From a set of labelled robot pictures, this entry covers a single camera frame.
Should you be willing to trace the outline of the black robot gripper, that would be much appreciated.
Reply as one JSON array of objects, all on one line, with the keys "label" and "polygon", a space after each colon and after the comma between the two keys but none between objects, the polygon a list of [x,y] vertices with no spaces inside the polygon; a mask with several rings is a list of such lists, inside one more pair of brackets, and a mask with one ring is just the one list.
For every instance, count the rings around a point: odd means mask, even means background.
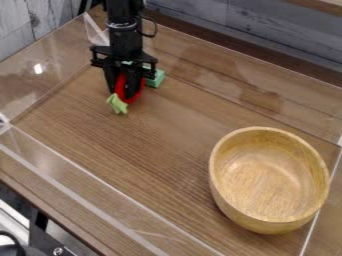
[{"label": "black robot gripper", "polygon": [[120,70],[126,70],[126,99],[131,100],[142,89],[143,77],[147,79],[156,78],[158,59],[144,51],[134,53],[131,56],[118,56],[111,46],[92,45],[91,65],[99,67],[104,71],[108,91],[115,93],[115,86],[120,74]]}]

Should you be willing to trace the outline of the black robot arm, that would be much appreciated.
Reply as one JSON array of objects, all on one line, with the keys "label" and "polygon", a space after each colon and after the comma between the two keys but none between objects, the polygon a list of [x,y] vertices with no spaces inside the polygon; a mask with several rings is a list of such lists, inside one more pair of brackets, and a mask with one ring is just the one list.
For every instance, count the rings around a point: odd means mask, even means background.
[{"label": "black robot arm", "polygon": [[91,65],[102,68],[108,90],[131,104],[140,96],[146,80],[156,78],[158,59],[143,50],[146,0],[106,0],[110,45],[92,45]]}]

